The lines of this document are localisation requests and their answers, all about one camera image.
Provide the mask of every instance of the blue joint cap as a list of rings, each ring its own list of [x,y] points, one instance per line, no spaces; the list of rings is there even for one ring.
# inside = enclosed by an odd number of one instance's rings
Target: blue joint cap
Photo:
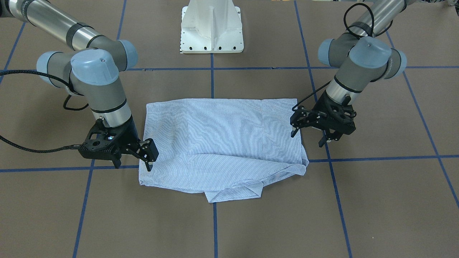
[[[320,44],[319,51],[317,52],[317,56],[319,57],[319,61],[322,64],[330,66],[330,59],[329,59],[329,51],[330,45],[333,39],[326,39]]]
[[[49,51],[49,52],[46,52],[44,54],[42,54],[38,60],[37,60],[37,72],[41,72],[41,73],[48,73],[48,62],[50,61],[51,57],[55,54],[55,53],[62,53],[62,52],[58,52],[58,51]],[[40,78],[46,82],[46,83],[49,83],[51,85],[53,85],[54,87],[58,88],[57,86],[55,86],[51,80],[48,78],[48,77],[45,77],[45,76],[41,76],[40,75]]]
[[[349,52],[356,65],[364,68],[380,68],[387,63],[392,50],[384,42],[372,37],[363,37]]]
[[[123,44],[124,50],[126,51],[126,70],[134,67],[137,64],[137,61],[139,60],[139,55],[137,54],[137,50],[135,49],[134,45],[131,42],[124,39],[118,41],[121,42],[121,44]]]
[[[401,52],[400,50],[396,50],[396,49],[394,49],[394,50],[397,51],[399,53],[399,55],[400,55],[400,68],[398,69],[397,73],[394,76],[392,76],[392,78],[402,74],[403,71],[405,71],[405,68],[406,68],[406,65],[407,65],[407,61],[408,61],[407,58],[406,58],[405,53]]]
[[[88,49],[78,52],[70,59],[75,77],[90,85],[108,85],[118,79],[118,67],[109,52]]]

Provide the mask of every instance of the black plastic mount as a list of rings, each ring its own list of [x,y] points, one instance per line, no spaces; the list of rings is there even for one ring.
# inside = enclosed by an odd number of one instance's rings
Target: black plastic mount
[[[148,171],[159,155],[153,139],[138,138],[132,117],[113,128],[105,127],[102,119],[97,119],[78,151],[84,158],[111,160],[116,168],[121,166],[121,154],[129,154],[145,162]]]
[[[294,111],[290,117],[290,124],[293,127],[291,137],[294,137],[301,128],[314,127],[325,131],[319,141],[319,147],[322,147],[326,142],[338,141],[343,134],[350,135],[355,131],[354,117],[356,115],[352,105],[338,104],[324,92],[312,110],[299,106]]]

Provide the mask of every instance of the light blue fabric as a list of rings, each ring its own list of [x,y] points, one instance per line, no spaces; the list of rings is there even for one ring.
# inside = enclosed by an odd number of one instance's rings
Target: light blue fabric
[[[296,99],[183,99],[147,105],[144,139],[159,157],[141,185],[206,194],[209,202],[261,197],[264,186],[304,175],[300,134],[290,137]]]

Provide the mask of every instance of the striped cloth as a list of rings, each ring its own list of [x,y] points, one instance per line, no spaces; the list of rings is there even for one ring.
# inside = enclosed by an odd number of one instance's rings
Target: striped cloth
[[[182,99],[147,104],[144,139],[159,157],[141,185],[206,194],[209,202],[261,197],[263,187],[309,161],[300,134],[290,137],[296,99]]]

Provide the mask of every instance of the white plastic bracket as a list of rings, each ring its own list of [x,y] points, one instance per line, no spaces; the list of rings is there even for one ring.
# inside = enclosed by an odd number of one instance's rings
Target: white plastic bracket
[[[241,9],[232,0],[190,0],[182,9],[180,52],[240,53]]]

